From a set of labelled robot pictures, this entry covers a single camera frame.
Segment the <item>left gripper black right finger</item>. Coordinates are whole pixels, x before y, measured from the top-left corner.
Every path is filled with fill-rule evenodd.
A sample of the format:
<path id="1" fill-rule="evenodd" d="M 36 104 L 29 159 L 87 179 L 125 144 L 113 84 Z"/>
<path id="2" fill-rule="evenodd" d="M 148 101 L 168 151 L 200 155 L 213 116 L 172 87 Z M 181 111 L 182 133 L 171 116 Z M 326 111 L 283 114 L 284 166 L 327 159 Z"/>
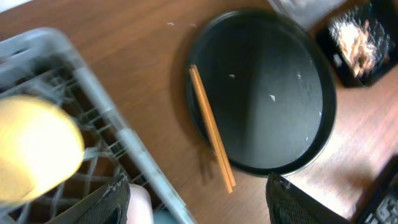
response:
<path id="1" fill-rule="evenodd" d="M 275 224 L 349 224 L 279 174 L 270 173 L 266 184 L 266 202 L 271 223 Z"/>

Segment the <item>yellow plastic bowl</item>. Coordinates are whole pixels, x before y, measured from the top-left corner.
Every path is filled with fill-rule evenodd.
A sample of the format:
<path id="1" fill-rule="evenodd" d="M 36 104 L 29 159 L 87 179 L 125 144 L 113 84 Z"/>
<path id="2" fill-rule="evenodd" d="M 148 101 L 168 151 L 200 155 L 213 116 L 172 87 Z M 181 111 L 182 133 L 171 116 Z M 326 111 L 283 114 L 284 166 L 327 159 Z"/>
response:
<path id="1" fill-rule="evenodd" d="M 29 95 L 1 100 L 1 202 L 26 203 L 81 166 L 83 136 L 55 104 Z"/>

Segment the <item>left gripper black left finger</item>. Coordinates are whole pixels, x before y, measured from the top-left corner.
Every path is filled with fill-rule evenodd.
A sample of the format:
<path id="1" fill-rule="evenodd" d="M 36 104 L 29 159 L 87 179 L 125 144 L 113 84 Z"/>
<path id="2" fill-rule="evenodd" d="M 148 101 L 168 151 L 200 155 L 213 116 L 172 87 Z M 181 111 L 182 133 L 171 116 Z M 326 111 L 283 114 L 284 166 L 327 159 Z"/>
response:
<path id="1" fill-rule="evenodd" d="M 126 224 L 129 199 L 129 179 L 120 174 L 48 223 Z"/>

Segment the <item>pink plastic cup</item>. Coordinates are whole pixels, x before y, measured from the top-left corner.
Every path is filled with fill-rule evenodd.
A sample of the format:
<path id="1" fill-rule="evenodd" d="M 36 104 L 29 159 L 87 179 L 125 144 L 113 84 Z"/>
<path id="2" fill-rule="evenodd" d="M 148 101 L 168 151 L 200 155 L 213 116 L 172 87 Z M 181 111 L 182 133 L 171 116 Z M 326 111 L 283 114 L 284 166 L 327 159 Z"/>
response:
<path id="1" fill-rule="evenodd" d="M 153 209 L 148 191 L 136 184 L 129 184 L 130 196 L 127 208 L 127 224 L 153 224 Z"/>

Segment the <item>light blue plastic cup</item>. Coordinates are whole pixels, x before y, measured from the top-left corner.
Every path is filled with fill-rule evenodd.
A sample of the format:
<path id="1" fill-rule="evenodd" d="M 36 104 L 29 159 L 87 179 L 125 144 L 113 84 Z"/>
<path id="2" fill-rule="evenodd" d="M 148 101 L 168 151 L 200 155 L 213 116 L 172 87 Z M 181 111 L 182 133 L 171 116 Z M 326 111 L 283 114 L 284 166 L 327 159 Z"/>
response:
<path id="1" fill-rule="evenodd" d="M 166 210 L 159 210 L 153 213 L 154 224 L 178 224 L 174 216 Z"/>

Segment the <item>peanut shells and rice waste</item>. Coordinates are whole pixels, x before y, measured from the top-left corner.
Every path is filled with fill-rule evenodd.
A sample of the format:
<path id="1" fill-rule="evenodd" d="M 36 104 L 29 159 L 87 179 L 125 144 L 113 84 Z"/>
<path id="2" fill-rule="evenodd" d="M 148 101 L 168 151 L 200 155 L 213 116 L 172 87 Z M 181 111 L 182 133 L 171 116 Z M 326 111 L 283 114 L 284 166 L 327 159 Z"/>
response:
<path id="1" fill-rule="evenodd" d="M 369 75 L 389 59 L 395 42 L 374 17 L 347 13 L 331 23 L 329 32 L 355 78 Z"/>

